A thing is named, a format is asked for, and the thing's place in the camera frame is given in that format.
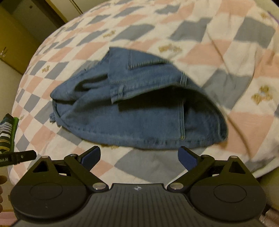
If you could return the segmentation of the person's hand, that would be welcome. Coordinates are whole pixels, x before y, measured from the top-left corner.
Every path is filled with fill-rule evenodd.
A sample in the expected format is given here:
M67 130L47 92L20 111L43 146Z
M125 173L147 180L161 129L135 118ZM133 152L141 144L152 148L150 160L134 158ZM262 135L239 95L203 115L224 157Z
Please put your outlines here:
M3 194L3 188L2 188L2 185L5 184L7 182L7 177L4 176L4 175L1 175L0 176L0 213L2 213L3 211L3 197L2 197L2 194Z

